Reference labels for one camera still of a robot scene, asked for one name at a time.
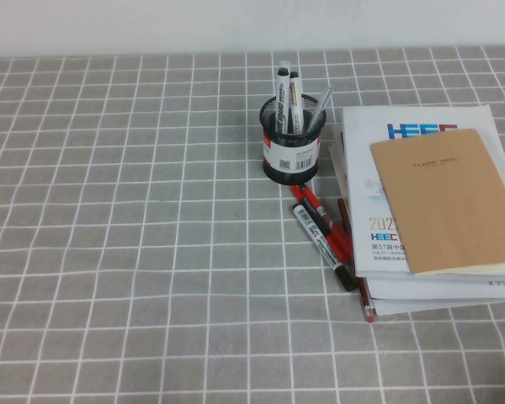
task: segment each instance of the table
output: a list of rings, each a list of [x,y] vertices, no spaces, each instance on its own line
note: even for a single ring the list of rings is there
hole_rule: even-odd
[[[0,404],[505,403],[505,304],[364,321],[266,179],[274,68],[348,105],[490,104],[505,46],[0,60]]]

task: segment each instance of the pen holder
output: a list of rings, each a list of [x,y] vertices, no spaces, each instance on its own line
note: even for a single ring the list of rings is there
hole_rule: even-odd
[[[302,94],[303,127],[306,128],[312,118],[317,100]],[[326,124],[326,111],[317,127],[302,135],[284,135],[275,130],[275,97],[269,99],[260,109],[260,123],[263,127],[263,171],[276,183],[299,185],[311,180],[318,171],[320,153],[320,133]],[[291,114],[288,112],[292,128]]]

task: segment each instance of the kraft paper notebook cover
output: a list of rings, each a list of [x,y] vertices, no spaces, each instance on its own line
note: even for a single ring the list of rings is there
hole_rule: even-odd
[[[505,272],[505,185],[475,130],[370,149],[413,273]]]

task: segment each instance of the red marker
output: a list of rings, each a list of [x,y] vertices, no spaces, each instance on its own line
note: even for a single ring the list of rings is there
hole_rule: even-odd
[[[306,200],[311,204],[312,208],[320,215],[320,217],[326,222],[326,224],[331,229],[331,234],[335,240],[335,243],[340,247],[343,251],[344,255],[348,257],[348,259],[353,258],[354,256],[354,248],[352,246],[352,241],[350,237],[344,234],[342,227],[336,223],[333,223],[326,210],[323,208],[320,200],[314,195],[312,190],[308,188],[306,185],[303,185],[302,193],[305,196]]]
[[[335,254],[337,254],[337,258],[342,263],[347,263],[351,259],[351,256],[348,255],[345,250],[342,250],[341,246],[335,241],[331,229],[327,223],[322,219],[318,212],[314,210],[309,201],[306,200],[305,195],[303,195],[297,185],[294,185],[292,187],[292,194],[294,194],[297,201],[303,205],[307,213],[311,216],[312,220],[314,220],[324,237],[327,239],[327,242],[329,242],[331,249],[335,252]]]
[[[324,237],[305,207],[302,204],[295,204],[293,211],[297,220],[303,225],[303,228],[320,249],[322,256],[326,259],[329,266],[337,275],[337,278],[343,284],[344,289],[348,292],[355,290],[355,288],[358,287],[356,278],[348,271],[348,268],[339,261],[337,254],[332,250],[332,246],[327,242],[327,238]]]

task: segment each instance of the blue heec logo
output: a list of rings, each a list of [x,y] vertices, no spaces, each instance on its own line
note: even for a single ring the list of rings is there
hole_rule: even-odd
[[[456,129],[454,124],[401,124],[400,129],[395,129],[393,124],[387,124],[389,138],[396,139],[396,134],[400,134],[402,138],[415,135],[426,135],[427,133],[445,132],[447,129]]]

